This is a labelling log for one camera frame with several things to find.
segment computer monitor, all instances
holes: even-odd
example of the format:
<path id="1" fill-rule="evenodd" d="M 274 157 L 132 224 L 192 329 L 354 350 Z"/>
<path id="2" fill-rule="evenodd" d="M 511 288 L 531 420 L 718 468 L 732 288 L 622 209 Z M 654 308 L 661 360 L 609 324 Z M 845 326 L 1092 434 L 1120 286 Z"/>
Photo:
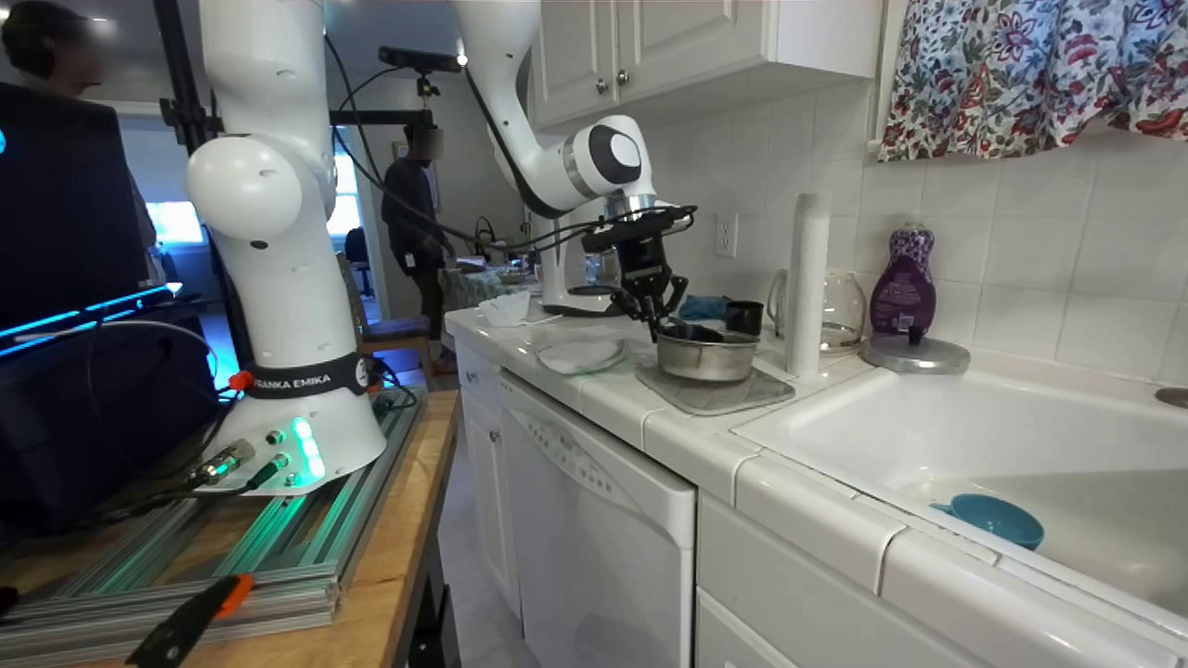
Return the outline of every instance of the computer monitor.
<path id="1" fill-rule="evenodd" d="M 0 84 L 0 324 L 143 283 L 143 202 L 111 108 Z"/>

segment soap dispenser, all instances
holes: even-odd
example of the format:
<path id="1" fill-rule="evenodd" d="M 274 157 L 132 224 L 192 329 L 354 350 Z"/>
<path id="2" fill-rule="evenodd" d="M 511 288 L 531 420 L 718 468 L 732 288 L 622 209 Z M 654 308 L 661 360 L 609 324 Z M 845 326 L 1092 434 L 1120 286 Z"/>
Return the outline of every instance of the soap dispenser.
<path id="1" fill-rule="evenodd" d="M 935 286 L 929 275 L 933 229 L 918 218 L 890 233 L 890 262 L 871 288 L 867 324 L 876 339 L 907 339 L 919 345 L 935 314 Z"/>

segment white sink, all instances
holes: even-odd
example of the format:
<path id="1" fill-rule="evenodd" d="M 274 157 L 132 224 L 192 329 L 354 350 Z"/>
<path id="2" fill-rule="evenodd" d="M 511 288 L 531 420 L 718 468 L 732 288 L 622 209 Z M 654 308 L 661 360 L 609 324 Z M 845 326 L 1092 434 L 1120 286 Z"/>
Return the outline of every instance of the white sink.
<path id="1" fill-rule="evenodd" d="M 1188 412 L 881 371 L 732 431 L 950 528 L 953 493 L 1006 496 L 1043 556 L 1188 613 Z"/>

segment upper cabinet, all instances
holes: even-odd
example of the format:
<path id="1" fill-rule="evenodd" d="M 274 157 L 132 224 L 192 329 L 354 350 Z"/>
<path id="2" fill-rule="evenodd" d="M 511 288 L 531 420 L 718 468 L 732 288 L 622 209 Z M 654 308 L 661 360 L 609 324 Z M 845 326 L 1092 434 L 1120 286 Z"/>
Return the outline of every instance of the upper cabinet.
<path id="1" fill-rule="evenodd" d="M 534 120 L 719 108 L 871 77 L 881 0 L 542 0 Z"/>

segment metal bowl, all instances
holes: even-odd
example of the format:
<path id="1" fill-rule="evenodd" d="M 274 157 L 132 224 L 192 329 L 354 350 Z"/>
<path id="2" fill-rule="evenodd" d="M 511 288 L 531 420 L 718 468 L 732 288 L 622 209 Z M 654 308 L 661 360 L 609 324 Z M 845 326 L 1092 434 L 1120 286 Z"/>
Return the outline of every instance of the metal bowl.
<path id="1" fill-rule="evenodd" d="M 687 382 L 741 382 L 756 354 L 755 335 L 710 326 L 658 326 L 658 366 Z"/>

